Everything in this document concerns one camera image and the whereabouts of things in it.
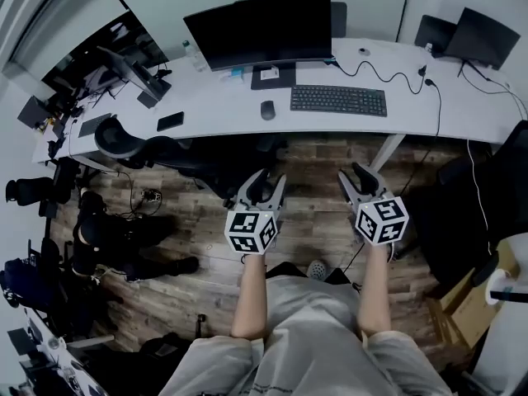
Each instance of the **smartphone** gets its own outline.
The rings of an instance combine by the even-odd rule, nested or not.
[[[167,117],[162,117],[160,120],[158,120],[158,128],[156,131],[161,132],[162,130],[175,128],[176,126],[180,125],[183,125],[183,111],[173,115],[168,115]]]

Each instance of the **black keyboard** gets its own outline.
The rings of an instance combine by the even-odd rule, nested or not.
[[[81,130],[79,130],[79,138],[82,138],[83,136],[95,134],[97,126],[99,126],[103,120],[108,119],[110,116],[112,116],[112,114],[107,113],[105,115],[100,115],[99,117],[96,117],[95,119],[90,119],[90,120],[83,122],[81,125]]]
[[[385,92],[367,88],[295,85],[290,109],[387,117]]]

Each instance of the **computer mouse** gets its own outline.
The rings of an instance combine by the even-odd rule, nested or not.
[[[275,117],[275,107],[273,106],[272,100],[261,103],[261,117],[264,120],[271,120]]]

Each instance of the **cardboard box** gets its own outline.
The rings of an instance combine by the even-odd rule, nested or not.
[[[506,240],[498,245],[498,268],[517,277],[519,266]],[[479,287],[471,285],[470,271],[464,279],[451,289],[436,287],[426,297],[431,311],[436,336],[449,344],[464,344],[473,348],[488,330],[502,303],[490,306],[486,303],[486,280]]]

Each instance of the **water bottle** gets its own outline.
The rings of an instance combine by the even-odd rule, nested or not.
[[[185,49],[186,56],[191,60],[192,65],[198,72],[207,68],[204,55],[190,44],[189,41],[183,41],[183,48]]]

